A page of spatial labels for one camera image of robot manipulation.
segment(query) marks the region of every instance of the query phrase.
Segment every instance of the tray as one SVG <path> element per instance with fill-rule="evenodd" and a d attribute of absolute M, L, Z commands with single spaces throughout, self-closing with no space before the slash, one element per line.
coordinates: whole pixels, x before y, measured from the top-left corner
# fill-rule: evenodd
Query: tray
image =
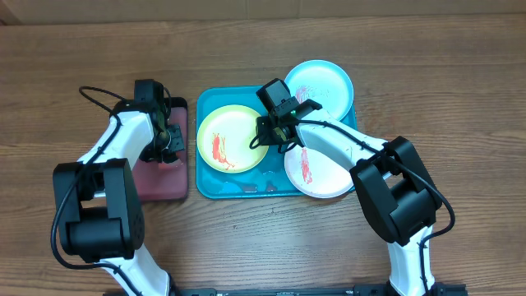
<path fill-rule="evenodd" d="M 266 109 L 256 96 L 261 86 L 220 87 L 206 90 L 197 100 L 196 134 L 205 117 L 217 108 L 240 104 L 266 115 Z M 342 123 L 357 128 L 354 106 Z M 196 148 L 197 189 L 211 199 L 297 197 L 299 190 L 288 180 L 284 168 L 284 155 L 277 146 L 271 146 L 265 158 L 253 169 L 244 173 L 222 173 L 212 169 L 201 158 Z"/>

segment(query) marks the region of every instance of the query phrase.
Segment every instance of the teal tray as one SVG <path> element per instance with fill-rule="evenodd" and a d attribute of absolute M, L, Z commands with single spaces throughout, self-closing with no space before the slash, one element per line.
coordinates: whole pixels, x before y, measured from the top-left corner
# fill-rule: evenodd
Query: teal tray
<path fill-rule="evenodd" d="M 220 87 L 206 90 L 197 100 L 196 134 L 205 117 L 217 108 L 240 104 L 267 115 L 266 109 L 256 96 L 261 86 Z M 354 105 L 342 119 L 342 123 L 357 129 Z M 277 146 L 271 146 L 265 158 L 253 169 L 243 173 L 222 173 L 212 169 L 202 159 L 196 148 L 197 189 L 208 198 L 257 198 L 297 197 L 299 190 L 288 180 L 284 167 L 284 155 Z"/>

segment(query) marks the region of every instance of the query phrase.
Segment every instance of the wooden table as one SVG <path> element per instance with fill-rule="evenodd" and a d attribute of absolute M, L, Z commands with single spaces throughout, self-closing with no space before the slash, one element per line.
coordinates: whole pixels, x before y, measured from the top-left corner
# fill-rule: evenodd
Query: wooden table
<path fill-rule="evenodd" d="M 107 127 L 108 115 L 78 86 L 132 97 L 141 78 L 163 82 L 190 104 L 190 196 L 143 208 L 145 243 L 181 287 L 387 281 L 385 244 L 354 194 L 212 201 L 194 185 L 199 94 L 261 85 L 314 58 L 352 77 L 359 129 L 412 141 L 455 208 L 453 232 L 431 242 L 437 280 L 466 283 L 471 295 L 523 295 L 525 15 L 0 28 L 0 294 L 118 288 L 103 271 L 70 271 L 53 259 L 51 175 Z M 444 208 L 437 219 L 436 229 L 447 224 Z"/>

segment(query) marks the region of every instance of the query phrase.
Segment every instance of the plate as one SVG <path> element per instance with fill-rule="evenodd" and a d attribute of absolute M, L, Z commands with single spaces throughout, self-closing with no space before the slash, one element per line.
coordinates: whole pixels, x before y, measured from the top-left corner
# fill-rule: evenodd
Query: plate
<path fill-rule="evenodd" d="M 353 106 L 353 83 L 347 73 L 332 62 L 302 62 L 287 75 L 285 83 L 300 103 L 313 99 L 338 120 Z"/>
<path fill-rule="evenodd" d="M 203 160 L 225 173 L 245 172 L 259 164 L 269 147 L 249 148 L 256 136 L 258 117 L 254 109 L 241 105 L 224 106 L 210 113 L 197 132 L 197 149 Z"/>
<path fill-rule="evenodd" d="M 316 150 L 296 146 L 285 154 L 284 163 L 290 182 L 308 196 L 338 197 L 353 186 L 348 171 Z"/>

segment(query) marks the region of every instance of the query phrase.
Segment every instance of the wood grain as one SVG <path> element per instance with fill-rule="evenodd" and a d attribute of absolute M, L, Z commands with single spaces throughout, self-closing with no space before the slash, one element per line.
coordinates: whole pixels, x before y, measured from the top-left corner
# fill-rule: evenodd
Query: wood grain
<path fill-rule="evenodd" d="M 107 126 L 78 86 L 131 97 L 141 78 L 190 105 L 190 195 L 144 205 L 146 245 L 183 288 L 387 281 L 385 244 L 354 194 L 211 201 L 194 185 L 199 94 L 261 85 L 313 58 L 352 77 L 359 129 L 406 136 L 450 199 L 457 225 L 432 241 L 436 278 L 466 283 L 472 295 L 526 290 L 525 15 L 4 26 L 0 41 L 1 295 L 117 288 L 102 271 L 53 259 L 51 174 Z M 440 210 L 436 227 L 447 221 Z"/>

